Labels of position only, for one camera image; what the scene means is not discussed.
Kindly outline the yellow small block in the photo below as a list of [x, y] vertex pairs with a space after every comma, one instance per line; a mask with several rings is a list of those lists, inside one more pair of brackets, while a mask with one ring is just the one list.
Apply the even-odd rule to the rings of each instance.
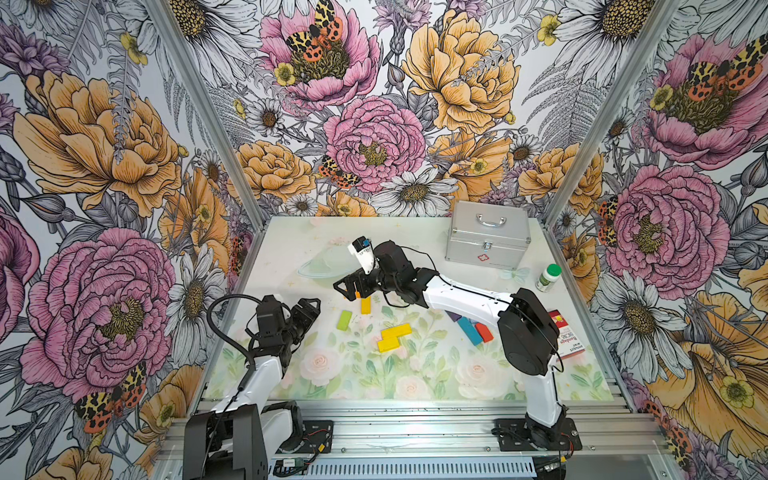
[[371, 314], [371, 299], [370, 298], [362, 298], [360, 303], [360, 313], [362, 315], [370, 315]]

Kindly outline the lime green block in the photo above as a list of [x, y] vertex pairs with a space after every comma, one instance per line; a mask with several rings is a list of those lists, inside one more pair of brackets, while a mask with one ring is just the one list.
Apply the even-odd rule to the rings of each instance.
[[350, 311], [343, 310], [338, 318], [336, 329], [339, 331], [347, 331], [349, 329], [352, 316], [353, 314]]

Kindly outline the yellow long block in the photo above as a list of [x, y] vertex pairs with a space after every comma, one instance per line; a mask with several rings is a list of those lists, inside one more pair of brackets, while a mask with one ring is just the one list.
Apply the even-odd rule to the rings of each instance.
[[386, 353], [393, 350], [398, 349], [401, 346], [400, 340], [398, 337], [386, 337], [382, 338], [378, 343], [377, 347], [380, 353]]
[[383, 340], [399, 339], [402, 336], [410, 335], [412, 333], [411, 325], [406, 323], [394, 327], [387, 328], [381, 331]]

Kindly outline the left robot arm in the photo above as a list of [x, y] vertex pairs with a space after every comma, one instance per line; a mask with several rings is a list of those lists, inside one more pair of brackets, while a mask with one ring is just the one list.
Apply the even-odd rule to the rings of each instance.
[[[223, 332], [214, 310], [230, 300], [255, 304], [254, 329], [246, 346]], [[321, 314], [321, 300], [301, 298], [289, 307], [273, 295], [261, 299], [229, 294], [206, 309], [212, 332], [244, 357], [245, 370], [229, 396], [189, 418], [184, 430], [184, 479], [266, 479], [280, 447], [297, 447], [304, 422], [296, 402], [267, 403], [281, 383], [293, 353]]]

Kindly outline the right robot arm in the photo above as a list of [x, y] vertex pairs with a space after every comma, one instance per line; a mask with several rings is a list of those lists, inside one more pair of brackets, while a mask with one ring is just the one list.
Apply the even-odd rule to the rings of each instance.
[[507, 362], [523, 375], [525, 425], [531, 442], [554, 450], [565, 438], [555, 368], [559, 329], [537, 295], [526, 288], [499, 293], [450, 280], [435, 267], [415, 267], [404, 248], [389, 240], [373, 246], [361, 236], [347, 246], [360, 268], [333, 284], [352, 301], [375, 292], [394, 293], [407, 305], [444, 310], [498, 330]]

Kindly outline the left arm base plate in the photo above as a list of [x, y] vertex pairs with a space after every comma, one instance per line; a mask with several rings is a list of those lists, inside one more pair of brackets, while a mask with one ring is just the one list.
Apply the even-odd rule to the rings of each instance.
[[332, 420], [305, 420], [303, 439], [295, 448], [285, 450], [285, 453], [298, 455], [329, 454], [332, 451], [334, 426]]

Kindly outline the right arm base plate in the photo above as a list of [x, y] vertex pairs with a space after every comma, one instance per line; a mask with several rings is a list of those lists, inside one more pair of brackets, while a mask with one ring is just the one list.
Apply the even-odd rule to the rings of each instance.
[[581, 451], [583, 445], [575, 422], [563, 418], [552, 427], [544, 427], [528, 418], [501, 418], [491, 434], [503, 452]]

